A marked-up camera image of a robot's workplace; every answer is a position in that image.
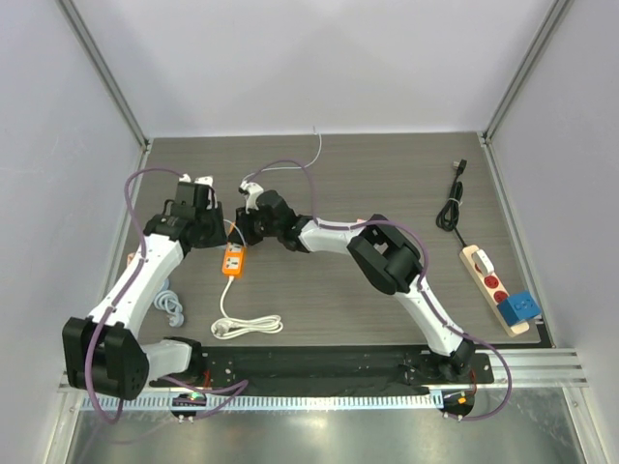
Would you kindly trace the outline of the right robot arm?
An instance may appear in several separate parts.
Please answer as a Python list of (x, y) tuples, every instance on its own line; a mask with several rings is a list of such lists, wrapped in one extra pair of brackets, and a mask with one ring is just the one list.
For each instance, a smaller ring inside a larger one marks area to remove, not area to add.
[(426, 278), (427, 253), (381, 215), (361, 222), (332, 222), (298, 215), (276, 191), (254, 182), (239, 187), (245, 205), (236, 225), (249, 246), (277, 239), (296, 252), (331, 252), (351, 257), (369, 284), (394, 297), (427, 341), (438, 375), (458, 382), (471, 371), (474, 342), (449, 316)]

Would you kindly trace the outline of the orange power strip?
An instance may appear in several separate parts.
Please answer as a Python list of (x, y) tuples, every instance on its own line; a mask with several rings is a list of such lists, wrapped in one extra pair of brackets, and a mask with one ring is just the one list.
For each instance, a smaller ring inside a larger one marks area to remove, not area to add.
[(221, 265), (222, 273), (227, 277), (240, 278), (244, 269), (247, 248), (228, 243)]

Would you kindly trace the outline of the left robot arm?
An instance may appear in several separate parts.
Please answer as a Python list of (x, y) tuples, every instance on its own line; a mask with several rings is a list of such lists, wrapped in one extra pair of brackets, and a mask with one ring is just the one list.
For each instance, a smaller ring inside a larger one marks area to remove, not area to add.
[(187, 387), (204, 377), (199, 342), (167, 337), (141, 345), (138, 335), (157, 293), (189, 252), (227, 241), (212, 177), (181, 177), (170, 206), (139, 230), (137, 252), (112, 290), (87, 317), (70, 318), (62, 331), (69, 384), (126, 401), (170, 374)]

